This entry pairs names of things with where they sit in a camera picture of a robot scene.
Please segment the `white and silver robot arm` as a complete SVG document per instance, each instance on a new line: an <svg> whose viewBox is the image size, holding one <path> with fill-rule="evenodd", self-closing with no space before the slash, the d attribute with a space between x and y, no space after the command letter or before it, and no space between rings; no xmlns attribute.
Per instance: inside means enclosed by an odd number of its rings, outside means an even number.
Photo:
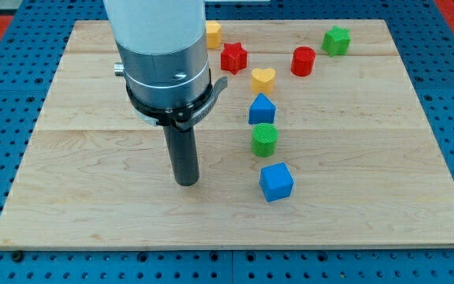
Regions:
<svg viewBox="0 0 454 284"><path fill-rule="evenodd" d="M180 108L210 84L203 0L104 0L126 83L142 104Z"/></svg>

